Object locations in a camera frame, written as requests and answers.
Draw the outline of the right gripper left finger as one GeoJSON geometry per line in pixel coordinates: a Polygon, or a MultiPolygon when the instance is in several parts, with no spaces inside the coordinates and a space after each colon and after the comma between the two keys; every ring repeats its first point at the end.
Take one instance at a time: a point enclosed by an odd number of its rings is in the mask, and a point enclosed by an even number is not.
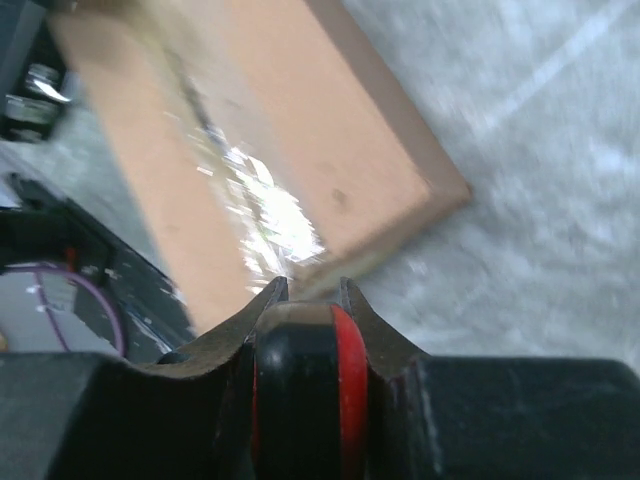
{"type": "Polygon", "coordinates": [[[98,353],[1,358],[5,479],[251,479],[255,324],[246,307],[153,364],[98,353]]]}

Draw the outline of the brown cardboard express box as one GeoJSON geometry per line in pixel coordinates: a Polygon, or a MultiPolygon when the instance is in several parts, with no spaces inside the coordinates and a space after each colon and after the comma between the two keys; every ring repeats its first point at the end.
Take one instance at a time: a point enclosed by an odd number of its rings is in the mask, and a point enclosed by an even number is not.
{"type": "Polygon", "coordinates": [[[80,1],[50,20],[192,324],[359,276],[471,192],[338,1],[80,1]]]}

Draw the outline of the red black utility knife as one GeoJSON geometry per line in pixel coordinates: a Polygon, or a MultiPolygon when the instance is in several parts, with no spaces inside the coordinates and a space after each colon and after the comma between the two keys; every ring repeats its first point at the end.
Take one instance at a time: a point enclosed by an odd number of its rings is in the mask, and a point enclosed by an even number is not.
{"type": "Polygon", "coordinates": [[[368,362],[342,307],[284,302],[259,317],[252,416],[257,478],[363,478],[368,362]]]}

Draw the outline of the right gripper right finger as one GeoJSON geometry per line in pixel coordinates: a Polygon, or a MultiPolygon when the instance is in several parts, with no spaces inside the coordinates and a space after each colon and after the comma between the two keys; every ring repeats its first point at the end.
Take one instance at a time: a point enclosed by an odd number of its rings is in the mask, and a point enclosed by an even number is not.
{"type": "Polygon", "coordinates": [[[567,357],[434,356],[343,279],[369,361],[370,479],[635,479],[639,379],[567,357]]]}

